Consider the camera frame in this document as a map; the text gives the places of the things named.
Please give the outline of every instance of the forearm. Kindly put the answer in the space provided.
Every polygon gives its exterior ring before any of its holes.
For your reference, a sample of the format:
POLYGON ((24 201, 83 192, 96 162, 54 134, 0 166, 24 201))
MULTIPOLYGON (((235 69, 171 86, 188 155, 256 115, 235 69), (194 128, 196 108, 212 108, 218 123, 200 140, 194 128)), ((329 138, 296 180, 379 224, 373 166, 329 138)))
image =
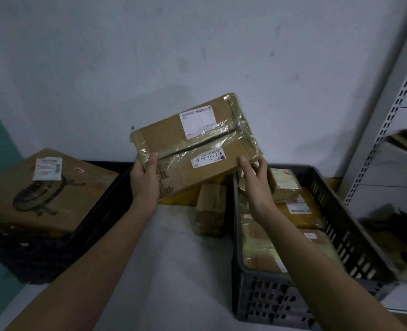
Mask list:
POLYGON ((324 330, 407 330, 277 208, 261 224, 324 330))
POLYGON ((109 232, 32 301, 7 330, 93 329, 149 219, 132 205, 109 232))

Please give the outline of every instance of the taped package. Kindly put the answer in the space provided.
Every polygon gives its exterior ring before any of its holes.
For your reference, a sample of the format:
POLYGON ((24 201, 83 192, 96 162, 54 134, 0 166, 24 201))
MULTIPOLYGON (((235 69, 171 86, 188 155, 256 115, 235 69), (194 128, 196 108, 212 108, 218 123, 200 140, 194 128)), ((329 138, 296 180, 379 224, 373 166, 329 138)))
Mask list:
POLYGON ((262 155, 234 94, 135 130, 130 139, 144 166, 157 153, 160 199, 232 172, 242 155, 262 155))
POLYGON ((116 177, 43 149, 0 172, 0 232, 40 237, 73 232, 116 177))
POLYGON ((269 168, 268 183, 274 202, 297 202, 301 186, 290 169, 269 168))
MULTIPOLYGON (((243 232, 242 252, 245 266, 262 271, 287 273, 285 265, 261 225, 255 222, 250 214, 241 214, 240 217, 243 232)), ((323 253, 334 263, 344 269, 337 251, 324 232, 316 229, 299 230, 312 243, 317 244, 323 253)))
POLYGON ((324 220, 309 190, 303 188, 294 203, 275 204, 297 228, 324 228, 324 220))
POLYGON ((191 219, 195 234, 220 237, 225 222, 226 186, 220 184, 202 185, 197 199, 196 217, 191 219))

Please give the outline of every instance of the plastic crate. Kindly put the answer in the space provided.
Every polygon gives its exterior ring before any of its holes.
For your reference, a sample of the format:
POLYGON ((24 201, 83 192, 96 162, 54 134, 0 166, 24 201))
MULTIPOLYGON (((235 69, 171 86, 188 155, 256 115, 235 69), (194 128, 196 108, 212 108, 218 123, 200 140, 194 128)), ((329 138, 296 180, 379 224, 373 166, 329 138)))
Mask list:
MULTIPOLYGON (((269 165, 290 169, 302 187, 310 190, 325 219, 328 234, 350 276, 378 300, 398 284, 398 270, 350 215, 316 168, 305 165, 269 165)), ((234 173, 234 254, 232 262, 233 312, 251 323, 307 330, 321 329, 288 274, 248 268, 243 262, 237 173, 234 173)))
POLYGON ((0 262, 21 282, 50 283, 93 246, 129 209, 133 163, 87 161, 119 173, 73 233, 59 239, 0 234, 0 262))

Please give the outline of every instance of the white wall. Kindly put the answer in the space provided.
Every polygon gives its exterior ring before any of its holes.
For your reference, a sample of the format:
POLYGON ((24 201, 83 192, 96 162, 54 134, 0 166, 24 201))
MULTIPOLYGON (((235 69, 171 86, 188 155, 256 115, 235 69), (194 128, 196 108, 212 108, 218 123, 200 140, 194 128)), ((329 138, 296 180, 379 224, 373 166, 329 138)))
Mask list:
POLYGON ((268 161, 338 176, 406 22, 407 0, 0 0, 0 61, 69 155, 131 161, 131 127, 234 91, 268 161))

